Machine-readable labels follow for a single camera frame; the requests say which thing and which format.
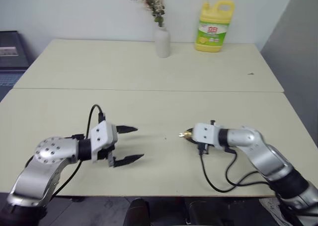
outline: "gray wall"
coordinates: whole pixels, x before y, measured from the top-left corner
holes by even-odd
[[[318,0],[290,0],[261,53],[317,145]]]

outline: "small gold object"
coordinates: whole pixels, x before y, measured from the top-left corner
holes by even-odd
[[[185,131],[183,133],[179,133],[179,137],[180,138],[188,139],[188,138],[191,138],[191,136],[192,136],[192,132]]]

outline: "dish soap bottle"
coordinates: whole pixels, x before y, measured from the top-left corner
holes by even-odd
[[[228,6],[230,9],[221,10],[221,6]],[[210,7],[209,0],[203,3],[195,42],[196,50],[206,52],[221,50],[234,7],[234,2],[231,0],[218,0],[213,7]]]

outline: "bottle label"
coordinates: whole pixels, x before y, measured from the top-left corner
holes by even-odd
[[[229,24],[200,21],[196,43],[207,46],[222,46]]]

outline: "tabletop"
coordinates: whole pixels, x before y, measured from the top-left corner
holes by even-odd
[[[161,59],[153,42],[53,40],[14,88],[283,92],[254,44],[171,51]]]
[[[227,194],[210,188],[196,146],[179,138],[178,133],[211,119],[225,128],[246,124],[258,129],[268,144],[318,185],[318,150],[282,93],[13,89],[0,102],[0,191],[11,189],[40,141],[84,133],[95,103],[113,124],[139,128],[119,135],[114,151],[117,159],[145,155],[116,168],[108,167],[105,160],[95,164],[85,161],[62,195],[272,196],[265,185],[239,187]],[[91,126],[97,123],[95,115]],[[204,155],[207,173],[219,188],[229,187],[224,171],[232,158],[214,148]],[[75,167],[66,167],[60,183]],[[230,178],[237,181],[252,170],[247,157],[238,150]],[[250,180],[261,179],[255,175]]]

